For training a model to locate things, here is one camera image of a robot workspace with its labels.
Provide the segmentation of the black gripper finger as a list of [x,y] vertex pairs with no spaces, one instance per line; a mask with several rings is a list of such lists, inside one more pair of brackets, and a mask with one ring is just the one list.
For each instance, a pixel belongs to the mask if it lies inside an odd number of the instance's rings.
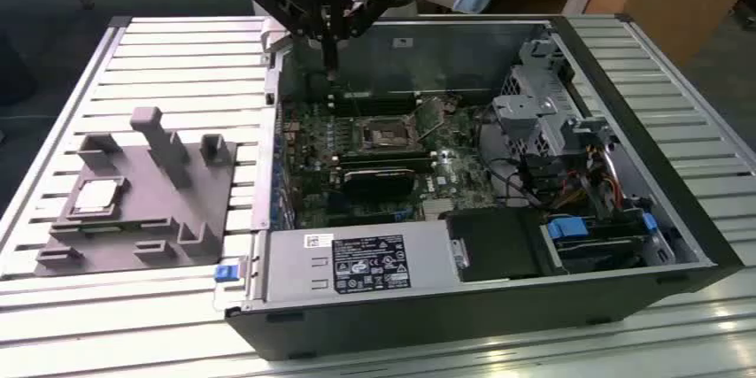
[[327,76],[334,80],[334,39],[318,0],[254,0],[292,35],[306,37],[322,50]]
[[362,36],[388,9],[388,0],[339,2],[331,7],[331,80],[339,69],[339,44]]

